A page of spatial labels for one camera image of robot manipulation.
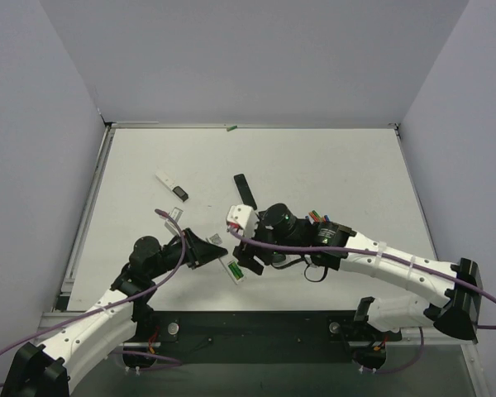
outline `screw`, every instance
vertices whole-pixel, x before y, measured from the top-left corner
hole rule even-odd
[[[340,324],[339,323],[330,323],[329,324],[329,332],[330,333],[339,333],[340,332]]]
[[[179,333],[179,325],[177,323],[171,323],[167,326],[167,332],[169,335],[176,335]]]

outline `metal frame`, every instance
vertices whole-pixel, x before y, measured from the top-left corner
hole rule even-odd
[[[289,125],[283,125],[283,126],[278,126],[278,125],[257,125],[257,124],[236,124],[237,128],[293,128],[293,129],[302,129],[302,128],[313,128],[314,126],[289,126]],[[74,245],[69,257],[68,265],[66,268],[65,272],[65,277],[64,281],[62,284],[61,288],[61,293],[62,295],[66,296],[69,295],[72,291],[73,285],[74,285],[74,272],[76,271],[76,266],[78,264],[79,258],[81,256],[82,250],[83,250],[83,245],[84,245],[84,240],[87,235],[88,231],[88,226],[90,223],[90,220],[92,218],[93,214],[93,209],[95,206],[96,198],[98,196],[98,191],[101,185],[101,182],[103,180],[103,172],[105,169],[105,165],[107,163],[107,158],[108,154],[110,152],[110,148],[112,145],[112,140],[114,138],[115,130],[116,129],[131,129],[131,128],[225,128],[228,127],[228,124],[208,124],[208,125],[203,125],[203,124],[198,124],[198,125],[176,125],[176,124],[160,124],[158,122],[146,122],[146,123],[113,123],[110,127],[107,127],[105,130],[105,137],[103,138],[103,143],[101,145],[101,148],[99,150],[98,154],[98,161],[96,163],[96,168],[94,171],[94,176],[93,176],[93,181],[90,186],[90,190],[88,192],[88,197],[86,204],[83,209],[83,213],[81,216],[81,221],[79,224],[79,228],[74,240]],[[394,129],[397,138],[398,138],[398,143],[399,147],[401,150],[401,153],[403,155],[404,163],[406,164],[406,168],[408,169],[408,163],[406,161],[406,158],[404,156],[404,151],[401,146],[400,142],[400,135],[397,133],[396,128]],[[419,209],[422,214],[422,219],[424,221],[424,224],[427,229],[427,234],[428,238],[430,240],[432,250],[434,252],[434,256],[437,257],[436,254],[436,248],[432,240],[432,236],[430,234],[430,230],[428,227],[427,219],[426,219],[426,214],[424,213],[422,209],[422,204],[421,200],[419,198],[418,191],[415,188],[415,185],[413,183],[413,179],[411,174],[408,171],[408,175],[410,177],[413,191],[415,193],[415,196],[417,198],[417,204],[419,206]],[[52,312],[52,313],[43,313],[41,316],[41,323],[39,326],[39,329],[44,329],[48,328],[52,325],[56,325],[57,323],[60,323],[64,321],[65,319],[69,319],[72,317],[75,317],[79,315],[77,312]],[[401,345],[415,345],[420,342],[418,332],[417,331],[412,331],[412,330],[405,330],[403,332],[403,340],[401,342],[393,342],[394,344],[401,344]],[[475,393],[478,397],[490,397],[490,390],[489,390],[489,385],[487,383],[487,380],[485,379],[483,368],[480,364],[479,360],[479,354],[476,349],[476,346],[472,342],[464,342],[464,341],[459,341],[450,337],[447,337],[440,332],[437,332],[436,330],[427,330],[425,333],[425,343],[431,344],[431,345],[460,345],[461,350],[463,352],[464,358],[465,358],[465,363],[467,366],[467,371],[469,373],[470,379],[472,381],[472,385],[474,387]]]
[[[92,183],[90,184],[86,203],[83,208],[83,213],[81,214],[81,221],[75,235],[74,245],[72,246],[68,265],[66,266],[66,272],[64,273],[64,280],[60,290],[61,295],[71,294],[72,288],[74,287],[75,270],[81,253],[83,252],[84,241],[88,234],[88,227],[90,226],[93,209],[95,207],[96,199],[98,198],[101,181],[103,180],[103,173],[105,171],[105,166],[107,165],[108,153],[112,146],[112,140],[114,139],[114,132],[115,130],[112,127],[105,128],[103,142],[101,143],[98,152],[96,168],[93,172]]]

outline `gray wall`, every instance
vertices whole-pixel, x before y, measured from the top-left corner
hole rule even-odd
[[[403,149],[442,259],[479,262],[496,294],[496,0],[471,0],[403,120]],[[482,323],[496,323],[484,303]],[[496,395],[496,332],[479,346]]]
[[[39,2],[0,0],[0,348],[53,303],[102,136]]]
[[[467,0],[41,0],[108,121],[400,122]]]

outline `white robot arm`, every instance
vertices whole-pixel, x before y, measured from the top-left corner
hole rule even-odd
[[[81,319],[39,345],[28,342],[17,351],[1,396],[69,397],[75,386],[117,346],[134,337],[137,329],[151,332],[154,311],[147,302],[173,272],[157,285],[153,279],[182,264],[196,269],[227,254],[226,249],[199,239],[191,229],[180,233],[183,240],[175,237],[165,246],[154,237],[140,238],[121,274]]]
[[[227,215],[227,225],[244,237],[234,251],[239,265],[256,274],[262,273],[261,262],[272,263],[276,251],[310,254],[315,265],[361,273],[407,290],[408,296],[402,299],[368,297],[360,302],[357,313],[381,332],[435,326],[452,337],[475,339],[480,297],[458,288],[452,280],[461,278],[480,287],[478,267],[473,261],[462,259],[460,264],[452,264],[414,256],[335,222],[298,219],[281,203],[260,214],[250,206],[234,205]]]

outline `small black object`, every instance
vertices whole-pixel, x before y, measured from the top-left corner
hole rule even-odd
[[[181,199],[183,202],[187,199],[189,199],[189,195],[183,190],[181,187],[176,186],[173,188],[173,193],[179,196],[179,199]]]
[[[244,174],[238,174],[233,177],[239,194],[241,195],[242,203],[251,206],[253,209],[257,209],[257,204],[255,203],[254,196],[251,193],[250,186],[248,186],[248,181]]]

